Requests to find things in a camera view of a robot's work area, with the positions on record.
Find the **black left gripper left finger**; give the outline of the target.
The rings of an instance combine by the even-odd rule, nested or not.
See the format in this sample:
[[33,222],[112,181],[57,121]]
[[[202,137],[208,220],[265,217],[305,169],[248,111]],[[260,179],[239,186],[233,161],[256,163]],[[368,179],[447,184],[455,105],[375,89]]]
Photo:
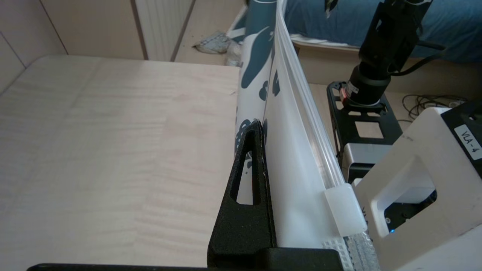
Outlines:
[[[246,155],[252,157],[253,204],[236,201]],[[264,131],[259,120],[245,129],[208,244],[209,266],[255,266],[259,251],[276,247]]]

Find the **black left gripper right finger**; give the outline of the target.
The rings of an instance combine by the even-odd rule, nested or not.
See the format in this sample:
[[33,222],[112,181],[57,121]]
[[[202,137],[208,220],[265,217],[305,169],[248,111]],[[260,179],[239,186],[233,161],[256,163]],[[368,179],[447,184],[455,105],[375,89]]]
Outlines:
[[270,248],[270,270],[343,270],[332,249]]

